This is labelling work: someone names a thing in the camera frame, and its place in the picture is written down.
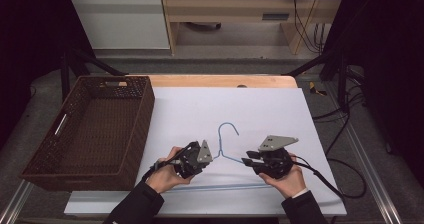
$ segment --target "blue hanger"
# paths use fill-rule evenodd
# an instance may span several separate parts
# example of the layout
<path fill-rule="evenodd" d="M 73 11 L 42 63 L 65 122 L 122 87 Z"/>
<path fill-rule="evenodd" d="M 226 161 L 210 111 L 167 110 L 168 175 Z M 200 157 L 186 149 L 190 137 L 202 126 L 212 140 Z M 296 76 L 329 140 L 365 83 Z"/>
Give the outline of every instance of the blue hanger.
<path fill-rule="evenodd" d="M 230 159 L 230 160 L 233 160 L 233 161 L 236 161 L 236 162 L 239 162 L 239 163 L 241 163 L 241 164 L 243 164 L 243 162 L 242 161 L 240 161 L 240 160 L 238 160 L 238 159 L 236 159 L 236 158 L 232 158 L 232 157 L 229 157 L 229 156 L 226 156 L 225 154 L 224 154 L 224 149 L 222 148 L 222 137 L 221 137 L 221 127 L 222 126 L 224 126 L 224 125 L 231 125 L 233 128 L 234 128 L 234 131 L 237 133 L 237 136 L 239 136 L 239 133 L 238 133 L 238 131 L 237 131 L 237 128 L 231 123 L 231 122 L 224 122 L 224 123 L 222 123 L 219 127 L 218 127 L 218 135 L 219 135 L 219 151 L 218 151 L 218 156 L 216 156 L 216 157 L 214 157 L 213 159 L 215 160 L 216 158 L 218 158 L 219 156 L 221 156 L 221 154 L 222 154 L 222 156 L 223 157 L 225 157 L 225 158 L 227 158 L 227 159 Z"/>

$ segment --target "wicker basket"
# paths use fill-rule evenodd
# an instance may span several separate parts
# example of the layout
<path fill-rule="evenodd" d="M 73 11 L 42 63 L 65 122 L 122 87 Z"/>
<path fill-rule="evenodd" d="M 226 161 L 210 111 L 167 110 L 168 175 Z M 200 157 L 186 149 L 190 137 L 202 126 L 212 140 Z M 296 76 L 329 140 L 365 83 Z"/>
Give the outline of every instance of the wicker basket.
<path fill-rule="evenodd" d="M 48 191 L 131 190 L 154 101 L 147 76 L 78 78 L 21 178 Z"/>

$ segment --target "hanger hook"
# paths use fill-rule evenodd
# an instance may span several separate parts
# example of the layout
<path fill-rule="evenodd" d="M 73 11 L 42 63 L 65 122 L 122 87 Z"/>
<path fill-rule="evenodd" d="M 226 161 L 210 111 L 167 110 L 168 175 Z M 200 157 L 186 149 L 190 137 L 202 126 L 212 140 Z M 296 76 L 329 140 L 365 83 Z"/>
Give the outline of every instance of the hanger hook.
<path fill-rule="evenodd" d="M 221 127 L 224 126 L 224 125 L 231 125 L 233 127 L 234 131 L 236 132 L 237 136 L 240 136 L 240 134 L 237 131 L 237 128 L 234 126 L 233 123 L 231 123 L 231 122 L 224 122 L 221 125 L 219 125 L 219 127 L 218 127 L 219 151 L 218 151 L 218 156 L 214 157 L 213 159 L 218 158 L 222 154 L 223 157 L 226 157 L 226 158 L 231 159 L 233 161 L 242 163 L 241 161 L 239 161 L 239 160 L 237 160 L 235 158 L 232 158 L 232 157 L 225 156 L 225 154 L 224 154 L 224 150 L 222 149 L 222 137 L 221 137 Z"/>

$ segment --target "black jacket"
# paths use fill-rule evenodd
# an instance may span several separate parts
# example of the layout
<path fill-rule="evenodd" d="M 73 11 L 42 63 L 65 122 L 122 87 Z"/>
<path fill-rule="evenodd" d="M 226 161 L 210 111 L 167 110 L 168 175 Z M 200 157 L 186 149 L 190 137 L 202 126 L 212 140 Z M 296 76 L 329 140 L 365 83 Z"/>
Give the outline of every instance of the black jacket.
<path fill-rule="evenodd" d="M 145 224 L 159 212 L 164 200 L 146 183 L 140 182 L 109 214 L 105 224 Z M 327 223 L 312 192 L 288 198 L 281 205 L 292 224 Z"/>

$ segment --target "aluminum rail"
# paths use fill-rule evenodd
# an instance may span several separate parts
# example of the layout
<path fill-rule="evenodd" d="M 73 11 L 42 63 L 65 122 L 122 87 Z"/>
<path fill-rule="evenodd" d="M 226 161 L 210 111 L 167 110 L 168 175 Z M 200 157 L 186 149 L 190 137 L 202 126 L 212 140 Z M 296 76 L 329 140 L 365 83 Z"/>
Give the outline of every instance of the aluminum rail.
<path fill-rule="evenodd" d="M 34 184 L 25 180 L 21 181 L 21 184 L 19 185 L 12 199 L 0 216 L 0 224 L 15 223 L 33 187 Z"/>
<path fill-rule="evenodd" d="M 336 98 L 336 87 L 327 82 L 324 83 L 326 89 L 329 91 L 330 97 L 335 106 L 338 106 Z M 349 137 L 349 143 L 353 153 L 358 161 L 359 166 L 367 181 L 368 188 L 374 196 L 374 199 L 380 209 L 380 212 L 387 224 L 401 224 L 402 220 L 394 206 L 383 182 L 381 181 L 377 170 L 374 168 L 370 158 L 368 157 L 358 135 L 355 132 L 351 123 L 346 126 L 346 132 Z"/>

